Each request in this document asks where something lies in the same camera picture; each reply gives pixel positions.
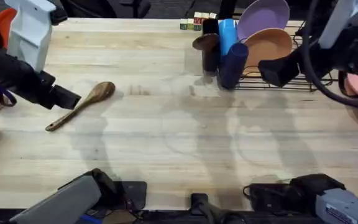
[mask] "label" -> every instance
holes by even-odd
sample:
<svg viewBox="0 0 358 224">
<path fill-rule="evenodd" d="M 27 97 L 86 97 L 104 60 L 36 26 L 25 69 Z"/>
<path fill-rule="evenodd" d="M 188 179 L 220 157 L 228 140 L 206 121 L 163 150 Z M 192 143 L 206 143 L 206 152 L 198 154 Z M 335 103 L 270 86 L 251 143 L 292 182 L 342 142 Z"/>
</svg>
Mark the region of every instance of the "label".
<svg viewBox="0 0 358 224">
<path fill-rule="evenodd" d="M 345 224 L 357 224 L 357 220 L 350 217 L 349 215 L 340 212 L 338 209 L 336 209 L 334 206 L 330 204 L 326 205 L 326 211 L 328 214 L 332 215 L 333 217 L 337 218 L 339 221 Z"/>
</svg>

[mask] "orange object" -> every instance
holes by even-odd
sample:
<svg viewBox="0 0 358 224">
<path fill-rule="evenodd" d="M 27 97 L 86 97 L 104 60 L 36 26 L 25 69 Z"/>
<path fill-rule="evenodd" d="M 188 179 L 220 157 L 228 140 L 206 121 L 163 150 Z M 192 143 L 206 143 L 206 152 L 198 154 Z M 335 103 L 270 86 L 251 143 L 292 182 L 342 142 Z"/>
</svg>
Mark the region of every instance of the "orange object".
<svg viewBox="0 0 358 224">
<path fill-rule="evenodd" d="M 258 64 L 261 60 L 275 60 L 286 57 L 291 53 L 292 39 L 287 32 L 279 28 L 268 28 L 254 33 L 245 41 L 249 55 L 243 76 L 249 72 L 259 72 Z"/>
<path fill-rule="evenodd" d="M 7 49 L 9 40 L 9 31 L 11 29 L 11 22 L 16 16 L 16 10 L 13 8 L 5 9 L 0 12 L 0 32 L 4 39 L 4 48 Z"/>
</svg>

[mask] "butcher block countertop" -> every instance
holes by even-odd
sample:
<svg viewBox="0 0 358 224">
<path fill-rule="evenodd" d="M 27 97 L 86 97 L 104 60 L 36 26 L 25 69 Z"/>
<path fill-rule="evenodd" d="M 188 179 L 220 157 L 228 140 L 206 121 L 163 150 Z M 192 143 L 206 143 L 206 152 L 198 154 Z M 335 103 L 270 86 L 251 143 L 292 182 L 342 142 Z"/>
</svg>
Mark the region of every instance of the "butcher block countertop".
<svg viewBox="0 0 358 224">
<path fill-rule="evenodd" d="M 242 188 L 325 173 L 358 196 L 358 120 L 320 92 L 222 91 L 203 78 L 201 32 L 179 20 L 70 19 L 53 28 L 45 71 L 83 99 L 117 90 L 54 133 L 67 110 L 23 99 L 0 111 L 0 208 L 27 208 L 95 167 L 148 183 L 147 209 L 192 192 L 250 209 Z"/>
</svg>

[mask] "purple plate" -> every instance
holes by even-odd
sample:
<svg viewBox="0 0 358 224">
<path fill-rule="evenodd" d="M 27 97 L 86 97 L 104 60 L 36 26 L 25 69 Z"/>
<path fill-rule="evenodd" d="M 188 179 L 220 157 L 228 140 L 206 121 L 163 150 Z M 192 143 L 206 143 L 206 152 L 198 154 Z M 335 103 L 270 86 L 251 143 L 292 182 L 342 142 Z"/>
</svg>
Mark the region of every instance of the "purple plate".
<svg viewBox="0 0 358 224">
<path fill-rule="evenodd" d="M 242 40 L 263 29 L 284 29 L 289 19 L 290 7 L 285 0 L 258 0 L 242 13 L 237 37 Z"/>
</svg>

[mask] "wire dish rack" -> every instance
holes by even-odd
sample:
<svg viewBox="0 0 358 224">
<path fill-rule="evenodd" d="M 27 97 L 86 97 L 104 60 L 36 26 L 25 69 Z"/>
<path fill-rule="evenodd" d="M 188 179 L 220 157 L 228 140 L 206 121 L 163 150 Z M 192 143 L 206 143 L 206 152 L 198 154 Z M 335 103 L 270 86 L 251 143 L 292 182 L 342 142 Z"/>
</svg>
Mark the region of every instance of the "wire dish rack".
<svg viewBox="0 0 358 224">
<path fill-rule="evenodd" d="M 292 50 L 298 48 L 302 43 L 302 37 L 296 36 L 296 30 L 300 30 L 305 22 L 299 22 L 299 26 L 287 26 L 286 31 L 288 29 L 293 31 L 289 32 L 292 37 Z M 333 78 L 331 73 L 328 73 L 323 79 L 321 79 L 321 83 L 325 86 L 332 85 L 334 82 L 337 82 L 337 78 Z M 265 81 L 263 81 L 259 72 L 248 72 L 246 73 L 237 84 L 236 90 L 266 90 L 266 89 L 276 89 L 276 90 L 300 90 L 300 91 L 310 91 L 314 92 L 318 90 L 312 83 L 308 82 L 304 74 L 299 74 L 296 78 L 290 81 L 287 85 L 280 88 L 277 86 L 273 86 Z"/>
</svg>

